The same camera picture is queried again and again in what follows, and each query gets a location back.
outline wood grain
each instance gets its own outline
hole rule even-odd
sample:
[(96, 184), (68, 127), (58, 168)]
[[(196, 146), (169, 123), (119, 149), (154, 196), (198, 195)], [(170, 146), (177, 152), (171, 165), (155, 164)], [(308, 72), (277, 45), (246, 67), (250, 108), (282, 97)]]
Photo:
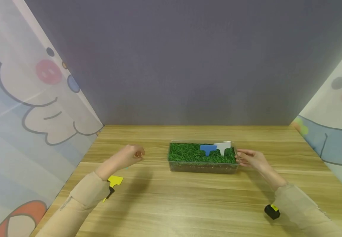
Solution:
[(171, 140), (228, 140), (262, 151), (342, 228), (342, 184), (293, 127), (106, 126), (32, 236), (84, 175), (134, 143), (145, 147), (146, 159), (116, 173), (124, 177), (122, 184), (98, 204), (77, 236), (304, 236), (284, 215), (273, 221), (264, 214), (274, 195), (253, 170), (240, 167), (233, 175), (170, 172)]

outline transparent container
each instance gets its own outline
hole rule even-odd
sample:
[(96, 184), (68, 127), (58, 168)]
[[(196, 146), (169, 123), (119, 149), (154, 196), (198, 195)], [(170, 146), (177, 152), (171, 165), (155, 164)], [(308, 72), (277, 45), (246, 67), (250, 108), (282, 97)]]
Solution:
[[(200, 150), (200, 145), (230, 142), (224, 157), (219, 150), (211, 151), (209, 156)], [(238, 168), (234, 155), (235, 146), (231, 141), (173, 140), (169, 145), (168, 163), (171, 171), (199, 172), (215, 174), (234, 174)]]

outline gray wall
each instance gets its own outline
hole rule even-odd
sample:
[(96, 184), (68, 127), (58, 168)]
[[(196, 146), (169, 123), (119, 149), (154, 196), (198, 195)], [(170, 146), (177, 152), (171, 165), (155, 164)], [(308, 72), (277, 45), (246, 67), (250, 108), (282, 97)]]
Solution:
[(287, 125), (342, 58), (342, 0), (26, 0), (104, 124)]

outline green grass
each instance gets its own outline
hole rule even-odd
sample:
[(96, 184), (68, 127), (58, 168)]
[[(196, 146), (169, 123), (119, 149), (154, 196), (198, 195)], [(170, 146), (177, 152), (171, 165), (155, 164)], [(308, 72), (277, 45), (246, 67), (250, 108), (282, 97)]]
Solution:
[(205, 151), (200, 150), (200, 145), (196, 143), (170, 143), (168, 160), (174, 162), (212, 162), (235, 164), (233, 147), (225, 149), (224, 156), (219, 150), (213, 150), (209, 156), (205, 156)]

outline beige sleeve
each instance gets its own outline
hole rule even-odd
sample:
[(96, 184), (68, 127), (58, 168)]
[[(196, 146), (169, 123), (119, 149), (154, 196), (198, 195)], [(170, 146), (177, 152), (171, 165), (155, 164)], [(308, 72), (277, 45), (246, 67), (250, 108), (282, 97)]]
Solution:
[(342, 230), (332, 222), (308, 195), (294, 184), (275, 192), (275, 206), (287, 215), (308, 237), (342, 237)]
[(101, 180), (95, 172), (86, 175), (36, 237), (75, 236), (88, 214), (109, 192), (109, 182)]

